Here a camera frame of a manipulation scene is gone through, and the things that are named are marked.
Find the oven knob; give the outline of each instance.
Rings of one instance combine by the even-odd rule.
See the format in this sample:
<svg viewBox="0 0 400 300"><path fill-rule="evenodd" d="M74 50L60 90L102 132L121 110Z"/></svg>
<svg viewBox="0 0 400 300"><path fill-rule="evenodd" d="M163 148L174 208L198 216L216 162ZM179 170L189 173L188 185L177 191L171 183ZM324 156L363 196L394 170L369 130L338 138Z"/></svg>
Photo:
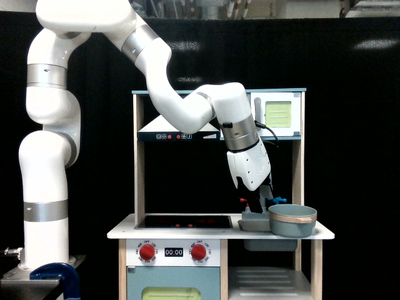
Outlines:
<svg viewBox="0 0 400 300"><path fill-rule="evenodd" d="M192 258L201 261L206 257L206 248L203 245L194 245L191 251Z"/></svg>
<svg viewBox="0 0 400 300"><path fill-rule="evenodd" d="M141 258L143 258L145 261L149 261L154 257L156 254L156 250L154 250L154 247L152 245L146 244L139 250L139 255Z"/></svg>

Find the black stovetop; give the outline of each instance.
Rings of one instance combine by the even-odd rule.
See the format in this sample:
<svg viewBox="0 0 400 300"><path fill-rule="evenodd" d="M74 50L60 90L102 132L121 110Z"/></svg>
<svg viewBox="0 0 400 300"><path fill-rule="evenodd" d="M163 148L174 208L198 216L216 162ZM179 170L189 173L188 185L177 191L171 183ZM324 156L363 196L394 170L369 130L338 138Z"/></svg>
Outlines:
<svg viewBox="0 0 400 300"><path fill-rule="evenodd" d="M229 216L146 216L136 229L226 229Z"/></svg>

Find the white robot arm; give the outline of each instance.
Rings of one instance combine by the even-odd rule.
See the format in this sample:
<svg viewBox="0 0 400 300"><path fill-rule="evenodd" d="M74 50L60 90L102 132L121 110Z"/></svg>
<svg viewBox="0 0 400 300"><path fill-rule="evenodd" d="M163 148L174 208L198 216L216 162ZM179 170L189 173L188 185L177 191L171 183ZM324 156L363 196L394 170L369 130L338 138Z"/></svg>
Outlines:
<svg viewBox="0 0 400 300"><path fill-rule="evenodd" d="M176 129L195 133L217 117L239 190L255 191L267 178L268 155L243 86L205 85L182 99L167 79L171 49L128 0L39 0L36 14L44 29L29 49L26 107L43 131L27 136L19 151L27 267L68 261L64 167L78 158L80 108L66 73L69 56L91 33L105 34L141 70L154 106Z"/></svg>

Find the silver joint ring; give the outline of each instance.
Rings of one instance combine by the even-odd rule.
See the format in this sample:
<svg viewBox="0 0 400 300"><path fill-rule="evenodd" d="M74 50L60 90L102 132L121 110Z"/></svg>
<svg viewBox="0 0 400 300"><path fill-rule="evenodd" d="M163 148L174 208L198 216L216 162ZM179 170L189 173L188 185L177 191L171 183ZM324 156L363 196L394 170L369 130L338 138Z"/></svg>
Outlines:
<svg viewBox="0 0 400 300"><path fill-rule="evenodd" d="M81 32L67 32L64 34L56 34L56 36L60 39L74 39L79 36Z"/></svg>
<svg viewBox="0 0 400 300"><path fill-rule="evenodd" d="M159 36L147 25L142 25L130 36L127 37L122 45L122 53L124 53L131 61L136 62L140 52L153 40Z"/></svg>
<svg viewBox="0 0 400 300"><path fill-rule="evenodd" d="M50 222L68 218L68 200L24 202L24 221Z"/></svg>
<svg viewBox="0 0 400 300"><path fill-rule="evenodd" d="M65 165L65 168L67 169L73 165L76 157L78 156L78 148L76 147L74 139L68 134L57 131L52 131L52 132L66 138L69 141L69 145L71 146L71 157L69 158L69 161Z"/></svg>
<svg viewBox="0 0 400 300"><path fill-rule="evenodd" d="M205 100L208 101L208 103L211 106L211 110L212 110L212 118L214 119L215 117L215 110L214 110L214 106L213 106L213 102L211 101L210 96L208 96L207 94L204 94L203 92L195 92L195 94L202 96Z"/></svg>
<svg viewBox="0 0 400 300"><path fill-rule="evenodd" d="M229 150L246 149L259 141L256 125L251 114L240 122L225 122L220 124L219 127L224 134L225 143Z"/></svg>
<svg viewBox="0 0 400 300"><path fill-rule="evenodd" d="M27 86L67 89L67 69L52 64L28 64Z"/></svg>

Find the toy kitchen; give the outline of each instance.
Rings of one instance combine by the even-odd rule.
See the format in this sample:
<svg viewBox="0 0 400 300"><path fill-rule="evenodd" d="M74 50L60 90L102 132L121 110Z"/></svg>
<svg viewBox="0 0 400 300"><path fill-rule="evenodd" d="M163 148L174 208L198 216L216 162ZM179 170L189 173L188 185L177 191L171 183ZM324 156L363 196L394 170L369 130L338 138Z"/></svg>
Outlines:
<svg viewBox="0 0 400 300"><path fill-rule="evenodd" d="M198 140L221 143L224 134L208 124L196 134L174 129L163 117L144 122L145 91L133 91L134 214L107 237L119 240L119 299L261 300L322 299L323 240L334 234L304 204L305 89L246 90L254 119L271 128L257 133L265 143L275 138L291 147L291 201L259 190L262 212L179 214L149 213L145 208L144 144ZM301 271L301 240L311 240L311 282ZM292 268L230 266L228 240L241 240L248 251L293 253Z"/></svg>

